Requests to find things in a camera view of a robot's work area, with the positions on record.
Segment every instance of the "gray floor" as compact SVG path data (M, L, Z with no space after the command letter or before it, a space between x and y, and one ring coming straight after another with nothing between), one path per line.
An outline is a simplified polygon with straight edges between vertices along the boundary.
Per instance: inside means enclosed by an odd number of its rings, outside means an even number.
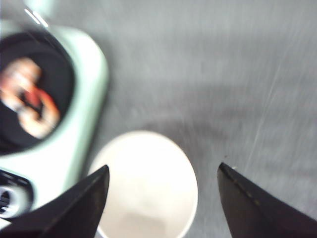
M221 161L317 218L317 2L59 0L51 22L88 32L111 82L87 166L136 129L178 143L198 179L186 237L229 238Z

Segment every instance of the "white cup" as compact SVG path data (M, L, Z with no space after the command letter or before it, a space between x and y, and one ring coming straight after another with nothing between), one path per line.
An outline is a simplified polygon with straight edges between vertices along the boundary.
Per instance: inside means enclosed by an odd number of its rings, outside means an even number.
M109 189L98 231L104 238L181 238L197 209L198 188L185 153L148 131L123 134L97 155L90 173L107 164Z

